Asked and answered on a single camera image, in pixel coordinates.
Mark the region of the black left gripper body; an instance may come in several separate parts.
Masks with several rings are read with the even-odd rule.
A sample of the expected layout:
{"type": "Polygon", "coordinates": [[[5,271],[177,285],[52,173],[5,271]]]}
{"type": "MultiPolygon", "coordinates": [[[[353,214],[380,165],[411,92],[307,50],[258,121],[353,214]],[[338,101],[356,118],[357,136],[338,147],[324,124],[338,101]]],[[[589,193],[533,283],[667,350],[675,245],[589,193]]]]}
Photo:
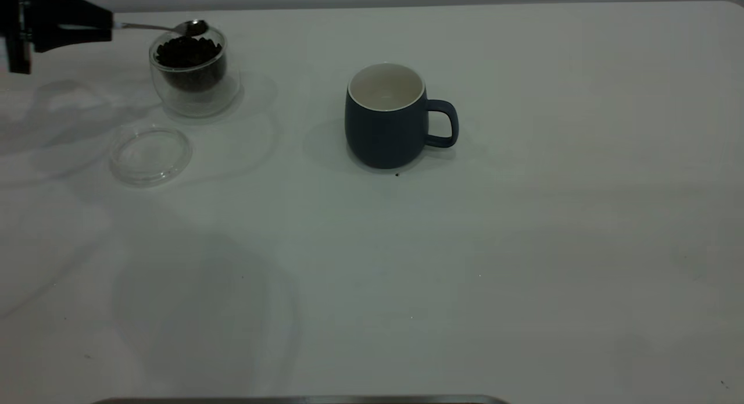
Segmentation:
{"type": "Polygon", "coordinates": [[[1,36],[8,70],[30,74],[30,15],[32,0],[1,0],[1,36]]]}

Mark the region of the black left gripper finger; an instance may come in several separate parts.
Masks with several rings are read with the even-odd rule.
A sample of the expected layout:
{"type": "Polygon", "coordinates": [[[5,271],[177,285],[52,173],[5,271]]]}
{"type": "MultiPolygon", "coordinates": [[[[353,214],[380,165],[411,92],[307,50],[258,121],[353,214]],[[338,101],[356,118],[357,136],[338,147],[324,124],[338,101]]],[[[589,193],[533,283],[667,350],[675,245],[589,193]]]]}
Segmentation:
{"type": "Polygon", "coordinates": [[[97,28],[68,30],[60,26],[43,26],[35,31],[35,51],[44,53],[70,45],[109,42],[112,40],[112,35],[112,30],[98,30],[97,28]]]}
{"type": "Polygon", "coordinates": [[[112,28],[113,13],[86,0],[35,0],[35,19],[42,24],[112,28]]]}

